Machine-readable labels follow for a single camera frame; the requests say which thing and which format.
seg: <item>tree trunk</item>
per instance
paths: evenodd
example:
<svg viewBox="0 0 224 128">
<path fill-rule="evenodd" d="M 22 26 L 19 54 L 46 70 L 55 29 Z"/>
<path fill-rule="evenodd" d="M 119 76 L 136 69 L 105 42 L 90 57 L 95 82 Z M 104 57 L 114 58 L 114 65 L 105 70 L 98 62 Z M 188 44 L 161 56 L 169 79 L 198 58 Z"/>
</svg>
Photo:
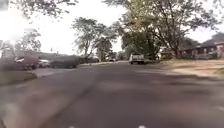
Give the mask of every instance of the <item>tree trunk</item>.
<svg viewBox="0 0 224 128">
<path fill-rule="evenodd" d="M 179 52 L 178 48 L 172 49 L 172 58 L 180 59 L 180 52 Z"/>
</svg>

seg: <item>tree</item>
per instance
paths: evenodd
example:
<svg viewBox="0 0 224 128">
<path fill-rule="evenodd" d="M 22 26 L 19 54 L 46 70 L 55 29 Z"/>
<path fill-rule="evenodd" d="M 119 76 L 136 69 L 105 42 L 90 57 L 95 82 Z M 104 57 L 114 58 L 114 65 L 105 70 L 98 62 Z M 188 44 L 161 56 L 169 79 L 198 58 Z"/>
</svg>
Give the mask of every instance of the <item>tree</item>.
<svg viewBox="0 0 224 128">
<path fill-rule="evenodd" d="M 84 56 L 87 61 L 105 33 L 106 26 L 98 23 L 94 19 L 80 17 L 73 22 L 72 28 L 78 31 L 78 39 L 74 43 L 81 52 L 84 51 Z"/>
<path fill-rule="evenodd" d="M 15 45 L 16 50 L 40 51 L 41 42 L 37 39 L 40 33 L 36 29 L 27 30 Z"/>
<path fill-rule="evenodd" d="M 125 60 L 124 52 L 120 51 L 117 53 L 117 59 L 118 60 Z"/>
<path fill-rule="evenodd" d="M 121 4 L 119 0 L 106 0 L 109 5 Z M 186 34 L 198 27 L 210 27 L 221 23 L 213 10 L 203 8 L 197 0 L 127 0 L 128 10 L 123 18 L 126 28 L 131 31 L 148 30 L 156 36 L 164 46 L 172 50 L 173 56 L 179 58 L 181 43 Z"/>
<path fill-rule="evenodd" d="M 112 48 L 110 39 L 105 37 L 100 38 L 96 48 L 97 48 L 97 56 L 100 59 L 100 61 L 105 61 L 106 56 L 110 53 Z"/>
<path fill-rule="evenodd" d="M 133 52 L 139 54 L 145 54 L 150 56 L 151 59 L 155 60 L 157 54 L 161 47 L 160 40 L 157 37 L 153 36 L 151 32 L 146 31 L 136 31 L 136 32 L 127 32 L 122 37 L 123 44 L 122 48 L 130 46 L 134 48 Z"/>
<path fill-rule="evenodd" d="M 77 0 L 11 0 L 14 6 L 21 10 L 27 18 L 34 13 L 59 17 L 61 13 L 68 13 L 61 5 L 75 5 Z"/>
</svg>

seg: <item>asphalt road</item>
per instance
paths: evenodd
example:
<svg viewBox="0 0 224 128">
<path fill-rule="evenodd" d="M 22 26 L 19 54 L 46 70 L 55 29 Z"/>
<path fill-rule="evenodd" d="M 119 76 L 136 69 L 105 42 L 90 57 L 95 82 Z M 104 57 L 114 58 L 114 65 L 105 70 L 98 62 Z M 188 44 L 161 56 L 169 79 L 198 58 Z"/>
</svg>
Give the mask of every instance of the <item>asphalt road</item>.
<svg viewBox="0 0 224 128">
<path fill-rule="evenodd" d="M 7 128 L 224 128 L 223 81 L 158 66 L 78 69 L 6 92 Z"/>
</svg>

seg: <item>overcast sky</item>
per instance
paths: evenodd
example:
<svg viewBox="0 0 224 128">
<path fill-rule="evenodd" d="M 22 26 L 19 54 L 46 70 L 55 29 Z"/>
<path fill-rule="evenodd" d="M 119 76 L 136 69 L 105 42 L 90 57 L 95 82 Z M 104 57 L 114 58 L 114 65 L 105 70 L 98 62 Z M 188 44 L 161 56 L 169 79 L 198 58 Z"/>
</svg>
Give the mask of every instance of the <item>overcast sky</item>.
<svg viewBox="0 0 224 128">
<path fill-rule="evenodd" d="M 11 9 L 8 12 L 0 13 L 0 39 L 18 39 L 24 28 L 36 28 L 41 33 L 42 51 L 50 52 L 50 49 L 59 50 L 62 54 L 76 54 L 72 51 L 72 42 L 74 41 L 74 31 L 70 29 L 72 21 L 77 17 L 87 17 L 98 20 L 105 25 L 111 25 L 125 12 L 122 8 L 108 7 L 101 3 L 101 0 L 80 0 L 76 6 L 68 8 L 70 14 L 63 16 L 59 22 L 52 22 L 50 18 L 41 17 L 35 19 L 33 24 L 21 17 L 21 15 Z M 197 29 L 191 32 L 189 37 L 203 42 L 210 39 L 215 32 L 205 29 Z M 114 51 L 121 50 L 121 44 L 114 45 Z"/>
</svg>

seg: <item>pickup truck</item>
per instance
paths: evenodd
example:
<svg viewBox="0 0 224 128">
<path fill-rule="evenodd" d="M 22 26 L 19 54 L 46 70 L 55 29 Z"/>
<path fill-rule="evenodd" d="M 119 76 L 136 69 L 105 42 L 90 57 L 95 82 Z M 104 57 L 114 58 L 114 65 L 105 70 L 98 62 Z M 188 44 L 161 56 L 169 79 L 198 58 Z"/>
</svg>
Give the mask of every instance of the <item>pickup truck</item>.
<svg viewBox="0 0 224 128">
<path fill-rule="evenodd" d="M 129 58 L 130 64 L 145 64 L 145 57 L 143 54 L 131 54 Z"/>
</svg>

